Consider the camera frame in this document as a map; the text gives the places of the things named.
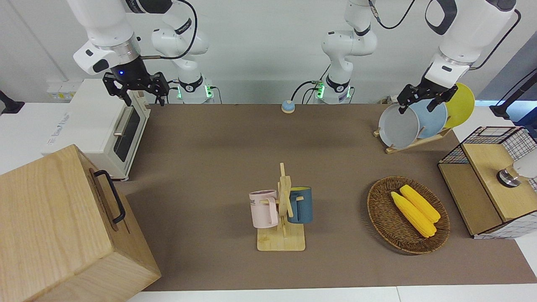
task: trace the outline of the box handle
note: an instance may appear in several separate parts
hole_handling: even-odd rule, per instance
[[[108,180],[108,183],[110,184],[110,188],[112,189],[112,193],[114,194],[115,201],[118,203],[119,208],[119,216],[112,219],[112,222],[115,224],[118,224],[120,221],[122,221],[125,218],[125,208],[123,207],[123,203],[121,203],[121,199],[119,198],[118,192],[115,189],[114,183],[112,182],[112,178],[110,177],[110,174],[108,174],[105,170],[99,170],[95,173],[93,173],[95,177],[99,177],[101,175],[105,175],[106,179]]]

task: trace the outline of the plate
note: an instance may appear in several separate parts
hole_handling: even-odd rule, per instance
[[[420,139],[426,139],[437,135],[438,132],[440,132],[446,125],[446,104],[442,103],[436,106],[433,112],[429,112],[429,110],[427,110],[427,106],[430,102],[430,99],[422,99],[418,103],[414,103],[409,106],[409,108],[414,110],[418,116],[420,127],[425,127],[425,129],[423,129],[423,131],[421,131],[421,133],[418,135],[418,138]]]
[[[440,220],[434,224],[437,229],[434,236],[421,236],[394,204],[390,192],[399,191],[406,184],[440,213]],[[449,217],[440,199],[426,186],[410,178],[390,176],[377,181],[367,195],[367,211],[382,238],[404,254],[420,255],[435,251],[446,243],[451,232]]]
[[[446,128],[453,128],[467,121],[475,107],[475,97],[471,89],[462,84],[456,84],[459,89],[449,102],[446,103],[447,115],[449,120],[446,122]]]
[[[399,113],[399,105],[386,108],[379,120],[379,134],[388,147],[403,149],[410,146],[418,137],[419,119],[414,110]]]

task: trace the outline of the black mount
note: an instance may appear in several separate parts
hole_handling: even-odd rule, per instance
[[[507,108],[511,106],[519,97],[521,97],[529,88],[531,88],[535,83],[537,83],[537,73],[533,74],[526,83],[515,91],[505,102],[500,106],[490,106],[490,110],[494,113],[495,116],[501,117],[504,119],[509,119],[509,114],[507,113]]]
[[[24,106],[24,102],[18,102],[15,100],[12,100],[10,97],[5,95],[5,93],[0,90],[0,100],[5,105],[5,109],[2,110],[2,114],[15,114],[20,111],[20,109]]]
[[[194,92],[203,83],[203,76],[200,74],[200,78],[192,83],[185,83],[179,79],[179,86],[183,87],[186,92]]]
[[[346,83],[336,83],[330,79],[330,74],[326,75],[326,84],[332,87],[332,89],[334,89],[334,92],[337,94],[342,93],[347,88],[347,86],[349,86],[350,82],[351,80],[349,79]]]
[[[170,86],[162,72],[150,75],[140,57],[127,64],[111,68],[111,73],[105,73],[103,83],[111,96],[118,96],[127,106],[130,106],[128,90],[143,90],[156,96],[156,100],[164,106],[165,97],[170,91]]]
[[[408,106],[417,103],[422,99],[432,99],[429,105],[427,105],[427,110],[432,112],[441,103],[449,102],[458,89],[457,85],[453,85],[453,87],[446,89],[423,77],[422,82],[418,86],[407,84],[399,96],[397,96],[397,101],[399,102],[399,105],[401,105],[399,113],[404,114]]]

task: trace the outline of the white toaster oven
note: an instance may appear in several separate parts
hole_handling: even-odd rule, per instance
[[[110,96],[102,80],[85,79],[41,154],[74,143],[98,169],[128,179],[150,113],[143,92],[130,91],[129,96],[132,106]]]

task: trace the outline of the brown table mat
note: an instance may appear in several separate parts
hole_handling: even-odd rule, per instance
[[[373,137],[384,105],[153,106],[128,194],[162,271],[150,291],[535,283],[513,240],[474,240],[436,164],[442,140],[396,154]],[[311,186],[303,252],[260,252],[248,193],[276,189],[279,162]],[[451,236],[438,251],[400,255],[376,234],[366,199],[375,181],[413,178],[444,203]]]

